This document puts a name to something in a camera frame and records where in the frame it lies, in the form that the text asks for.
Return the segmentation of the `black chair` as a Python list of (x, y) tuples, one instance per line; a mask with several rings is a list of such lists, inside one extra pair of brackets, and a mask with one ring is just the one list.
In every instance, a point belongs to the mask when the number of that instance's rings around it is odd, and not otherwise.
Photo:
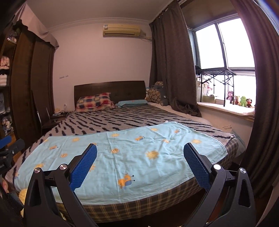
[(38, 128), (41, 132), (41, 135), (45, 135), (52, 128), (58, 126), (59, 123), (65, 120), (67, 114), (62, 113), (58, 116), (51, 115), (51, 103), (49, 96), (33, 90), (31, 92), (35, 105)]

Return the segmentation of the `right dark curtain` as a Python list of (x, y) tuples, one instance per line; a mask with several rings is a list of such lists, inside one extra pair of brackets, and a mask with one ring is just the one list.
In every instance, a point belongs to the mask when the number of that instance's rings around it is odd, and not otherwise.
[(242, 159), (255, 197), (278, 176), (278, 33), (254, 1), (232, 1), (247, 32), (256, 76), (255, 117)]

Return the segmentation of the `black zigzag patterned blanket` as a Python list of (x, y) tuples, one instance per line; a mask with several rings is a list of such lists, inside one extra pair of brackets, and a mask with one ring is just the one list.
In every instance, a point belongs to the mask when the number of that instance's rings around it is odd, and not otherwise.
[(171, 113), (151, 105), (126, 108), (116, 107), (114, 109), (97, 112), (74, 112), (69, 114), (61, 123), (40, 137), (24, 151), (12, 169), (6, 174), (5, 180), (13, 184), (15, 175), (22, 163), (38, 145), (43, 143), (50, 136), (83, 135), (105, 131), (119, 131), (135, 127), (153, 126), (165, 121), (181, 123), (219, 140), (227, 149), (228, 155), (222, 161), (226, 167), (229, 167), (234, 157), (236, 157), (238, 144), (235, 135), (223, 132), (211, 126), (206, 119), (180, 112)]

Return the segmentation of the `dark wooden wardrobe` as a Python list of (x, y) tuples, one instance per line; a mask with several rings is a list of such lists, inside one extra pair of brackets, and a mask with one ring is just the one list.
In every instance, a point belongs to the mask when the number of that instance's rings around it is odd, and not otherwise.
[(1, 34), (1, 133), (14, 133), (30, 147), (42, 136), (37, 109), (53, 112), (52, 73), (55, 47), (31, 32), (22, 21)]

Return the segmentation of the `colourful checkered pillow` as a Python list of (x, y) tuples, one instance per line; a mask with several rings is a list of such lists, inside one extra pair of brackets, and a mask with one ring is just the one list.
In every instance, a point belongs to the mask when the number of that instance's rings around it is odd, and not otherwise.
[(96, 112), (114, 109), (115, 105), (110, 98), (111, 93), (101, 93), (94, 96), (81, 97), (76, 104), (76, 111), (80, 113)]

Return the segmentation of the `green frog plush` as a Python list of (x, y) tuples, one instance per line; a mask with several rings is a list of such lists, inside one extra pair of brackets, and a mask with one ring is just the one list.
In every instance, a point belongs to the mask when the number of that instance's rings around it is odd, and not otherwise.
[(240, 98), (239, 105), (240, 105), (240, 106), (247, 107), (247, 100), (246, 100), (246, 97), (245, 97), (245, 96), (242, 96), (242, 97)]

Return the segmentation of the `light blue cartoon sheet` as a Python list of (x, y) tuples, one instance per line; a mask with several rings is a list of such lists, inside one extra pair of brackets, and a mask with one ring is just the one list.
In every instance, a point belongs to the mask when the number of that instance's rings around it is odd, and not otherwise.
[(183, 156), (191, 143), (211, 163), (227, 156), (225, 146), (178, 122), (80, 136), (53, 136), (41, 143), (18, 169), (14, 185), (26, 189), (35, 168), (55, 170), (83, 153), (89, 144), (97, 157), (80, 188), (83, 205), (133, 202), (173, 189), (193, 178)]

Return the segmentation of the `pink monkey plush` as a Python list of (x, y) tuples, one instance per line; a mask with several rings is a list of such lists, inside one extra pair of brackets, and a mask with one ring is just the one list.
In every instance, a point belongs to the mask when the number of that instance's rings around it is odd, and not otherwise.
[(233, 91), (228, 91), (226, 100), (229, 100), (231, 104), (234, 103), (234, 92)]

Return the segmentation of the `teal flat pillow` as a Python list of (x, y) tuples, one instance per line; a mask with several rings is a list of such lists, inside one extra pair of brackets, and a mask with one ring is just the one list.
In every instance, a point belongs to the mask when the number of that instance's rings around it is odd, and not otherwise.
[(126, 107), (133, 107), (133, 106), (141, 106), (141, 105), (147, 105), (148, 101), (145, 99), (140, 100), (127, 100), (127, 101), (119, 101), (116, 106), (120, 108), (126, 108)]

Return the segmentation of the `dark wooden headboard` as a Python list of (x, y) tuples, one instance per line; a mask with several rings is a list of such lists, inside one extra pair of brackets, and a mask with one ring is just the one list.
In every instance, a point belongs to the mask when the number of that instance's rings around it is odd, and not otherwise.
[(81, 97), (93, 96), (101, 93), (111, 93), (110, 98), (115, 104), (119, 101), (145, 99), (146, 87), (144, 80), (112, 81), (91, 83), (74, 86), (74, 103)]

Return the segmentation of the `black metal window rack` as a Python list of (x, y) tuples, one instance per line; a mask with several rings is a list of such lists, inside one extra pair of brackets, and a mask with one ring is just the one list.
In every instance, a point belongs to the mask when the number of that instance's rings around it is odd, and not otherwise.
[(197, 93), (199, 94), (199, 101), (202, 102), (203, 94), (202, 88), (203, 85), (206, 83), (213, 84), (213, 92), (215, 92), (215, 82), (222, 84), (224, 86), (224, 98), (223, 98), (223, 106), (226, 106), (227, 95), (229, 93), (229, 87), (232, 88), (232, 99), (231, 101), (234, 104), (234, 92), (235, 92), (235, 82), (234, 77), (237, 75), (228, 67), (218, 67), (218, 68), (209, 68), (209, 69), (202, 69), (201, 67), (195, 65), (195, 72), (197, 78), (199, 78), (200, 84), (200, 91)]

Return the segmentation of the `brown patterned cushion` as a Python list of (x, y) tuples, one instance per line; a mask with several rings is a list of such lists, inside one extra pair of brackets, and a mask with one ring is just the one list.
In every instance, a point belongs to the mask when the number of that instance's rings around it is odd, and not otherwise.
[(146, 88), (146, 98), (148, 102), (160, 104), (161, 106), (169, 105), (167, 92), (162, 81), (156, 82), (150, 88)]

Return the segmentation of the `dark brown curtain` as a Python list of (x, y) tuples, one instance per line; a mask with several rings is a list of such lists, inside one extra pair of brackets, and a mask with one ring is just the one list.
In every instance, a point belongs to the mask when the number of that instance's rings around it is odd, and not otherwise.
[(149, 26), (152, 34), (149, 85), (163, 82), (168, 103), (174, 110), (201, 117), (190, 36), (178, 1), (172, 1)]

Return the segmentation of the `wall air conditioner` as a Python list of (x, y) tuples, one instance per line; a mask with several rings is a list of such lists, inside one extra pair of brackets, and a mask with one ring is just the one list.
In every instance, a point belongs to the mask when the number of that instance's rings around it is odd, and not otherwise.
[(139, 37), (141, 28), (138, 25), (128, 24), (105, 24), (103, 26), (103, 37), (126, 36)]

